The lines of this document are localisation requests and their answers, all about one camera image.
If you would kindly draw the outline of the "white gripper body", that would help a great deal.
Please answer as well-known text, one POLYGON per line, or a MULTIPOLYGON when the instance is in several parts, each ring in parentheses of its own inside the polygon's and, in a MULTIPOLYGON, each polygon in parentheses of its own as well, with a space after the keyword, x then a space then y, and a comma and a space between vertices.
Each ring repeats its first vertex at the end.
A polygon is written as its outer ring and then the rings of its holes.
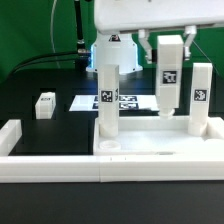
POLYGON ((95 0, 94 24, 102 34, 223 26, 224 0, 95 0))

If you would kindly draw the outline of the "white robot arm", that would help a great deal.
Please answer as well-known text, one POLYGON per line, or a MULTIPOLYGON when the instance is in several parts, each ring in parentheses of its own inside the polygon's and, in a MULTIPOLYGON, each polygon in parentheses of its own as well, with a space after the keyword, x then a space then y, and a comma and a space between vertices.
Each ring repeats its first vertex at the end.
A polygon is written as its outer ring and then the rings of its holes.
POLYGON ((117 64, 120 73, 139 71, 136 33, 146 61, 154 61, 148 39, 153 32, 182 30, 180 58, 190 58, 196 32, 203 28, 224 27, 224 0, 93 0, 97 38, 91 46, 90 69, 117 64))

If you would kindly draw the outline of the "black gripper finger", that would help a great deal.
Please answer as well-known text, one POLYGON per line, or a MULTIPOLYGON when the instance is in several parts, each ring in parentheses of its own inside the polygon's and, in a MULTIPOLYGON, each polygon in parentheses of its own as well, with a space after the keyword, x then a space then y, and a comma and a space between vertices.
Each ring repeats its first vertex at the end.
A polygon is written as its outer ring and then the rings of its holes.
POLYGON ((138 41, 145 51, 145 59, 148 64, 155 63, 157 60, 156 50, 149 43, 150 32, 146 29, 138 31, 138 41))
POLYGON ((185 27, 185 31, 184 31, 184 37, 186 38, 184 42, 184 60, 185 61, 188 61, 191 57, 190 47, 195 39, 196 34, 197 34, 197 27, 195 25, 185 27))

